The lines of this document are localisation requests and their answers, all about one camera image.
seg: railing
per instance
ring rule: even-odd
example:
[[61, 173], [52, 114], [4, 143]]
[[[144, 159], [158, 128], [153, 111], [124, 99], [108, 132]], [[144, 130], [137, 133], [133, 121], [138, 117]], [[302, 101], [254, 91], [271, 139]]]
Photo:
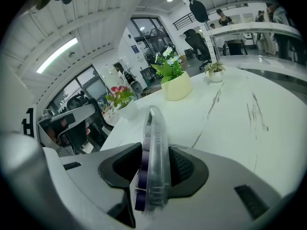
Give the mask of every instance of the railing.
[[179, 20], [175, 21], [173, 25], [176, 27], [177, 30], [179, 30], [182, 27], [193, 23], [194, 21], [196, 21], [194, 15], [192, 13], [189, 13], [183, 16], [182, 18], [180, 18]]
[[[228, 6], [228, 7], [226, 6], [226, 7], [222, 8], [222, 11], [230, 10], [230, 9], [236, 9], [236, 8], [240, 8], [240, 7], [248, 7], [248, 4], [247, 3], [242, 3], [242, 4], [237, 4], [237, 5]], [[212, 11], [212, 12], [208, 13], [208, 15], [211, 15], [211, 14], [214, 14], [214, 13], [216, 13], [216, 11]], [[176, 29], [178, 31], [182, 27], [184, 27], [184, 26], [186, 26], [188, 24], [191, 24], [194, 21], [196, 21], [194, 15], [192, 13], [189, 13], [189, 14], [181, 17], [179, 20], [175, 21], [173, 23], [173, 25], [176, 27]]]

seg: white flower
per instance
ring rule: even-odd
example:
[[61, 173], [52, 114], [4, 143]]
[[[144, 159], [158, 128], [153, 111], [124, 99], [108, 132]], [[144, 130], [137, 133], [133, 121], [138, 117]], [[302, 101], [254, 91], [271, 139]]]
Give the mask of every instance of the white flower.
[[167, 60], [168, 65], [173, 65], [175, 61], [177, 61], [179, 59], [178, 56], [174, 56], [174, 58], [170, 58]]
[[158, 56], [159, 56], [159, 55], [160, 55], [159, 52], [155, 54], [155, 63], [157, 63], [157, 59], [158, 59]]
[[169, 46], [167, 47], [166, 51], [164, 51], [163, 56], [169, 56], [169, 54], [173, 51], [173, 49]]

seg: lamp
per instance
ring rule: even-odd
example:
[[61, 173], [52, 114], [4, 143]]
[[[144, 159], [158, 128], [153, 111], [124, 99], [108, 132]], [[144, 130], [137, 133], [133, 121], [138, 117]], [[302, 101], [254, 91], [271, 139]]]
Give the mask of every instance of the lamp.
[[77, 38], [70, 40], [68, 43], [64, 44], [56, 52], [54, 52], [36, 71], [37, 73], [42, 73], [47, 66], [49, 66], [60, 54], [62, 54], [66, 49], [69, 49], [71, 46], [78, 42]]

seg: transparent plastic container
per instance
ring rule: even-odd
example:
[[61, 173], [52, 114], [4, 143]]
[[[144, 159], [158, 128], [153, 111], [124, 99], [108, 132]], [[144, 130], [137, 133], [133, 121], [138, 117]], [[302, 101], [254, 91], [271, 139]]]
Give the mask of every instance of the transparent plastic container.
[[171, 187], [166, 125], [161, 111], [150, 106], [144, 125], [144, 138], [150, 135], [150, 151], [144, 214], [151, 214], [167, 204], [167, 193]]

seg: white pot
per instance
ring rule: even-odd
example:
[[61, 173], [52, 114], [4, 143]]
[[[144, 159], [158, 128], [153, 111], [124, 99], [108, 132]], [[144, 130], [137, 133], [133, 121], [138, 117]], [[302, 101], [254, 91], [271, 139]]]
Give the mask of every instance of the white pot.
[[187, 72], [171, 81], [161, 84], [162, 92], [169, 101], [179, 101], [186, 97], [193, 89], [191, 79]]
[[209, 76], [212, 82], [220, 82], [224, 79], [224, 71], [214, 72], [212, 76]]
[[132, 100], [124, 108], [118, 109], [116, 111], [120, 116], [127, 120], [134, 119], [138, 114], [138, 107], [136, 103]]

